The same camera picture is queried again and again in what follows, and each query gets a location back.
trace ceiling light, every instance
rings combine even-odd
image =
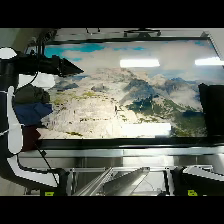
[[[195,65],[224,65],[224,61],[221,61],[219,57],[212,57],[195,60]]]
[[[160,66],[157,59],[122,59],[120,60],[121,68],[142,68]]]

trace screen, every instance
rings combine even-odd
[[[47,46],[84,73],[48,90],[53,112],[39,128],[45,139],[204,137],[198,85],[224,84],[208,40],[85,43]]]

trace folded clothing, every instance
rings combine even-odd
[[[198,87],[208,136],[224,135],[224,86],[202,83]]]
[[[50,95],[44,89],[29,84],[17,90],[14,102],[16,104],[49,103]]]
[[[53,112],[51,104],[32,103],[20,104],[14,107],[21,124],[25,126],[36,125],[41,119]]]
[[[35,142],[41,136],[35,126],[23,127],[23,147],[21,152],[36,150]]]

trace mountain image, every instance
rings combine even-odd
[[[134,71],[115,68],[98,70],[73,84],[70,78],[59,80],[49,90],[54,112],[42,119],[48,128],[46,136],[133,137],[124,133],[124,125],[143,123],[170,123],[170,137],[206,135],[194,81],[167,79],[161,74],[140,78]]]

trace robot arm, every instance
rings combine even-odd
[[[11,48],[0,49],[0,176],[29,189],[59,189],[64,192],[64,170],[41,171],[23,167],[18,161],[23,135],[13,109],[13,97],[19,83],[19,74],[35,75],[37,71],[61,77],[83,72],[68,60],[57,56],[46,58],[42,55],[37,60],[32,54],[24,55]]]

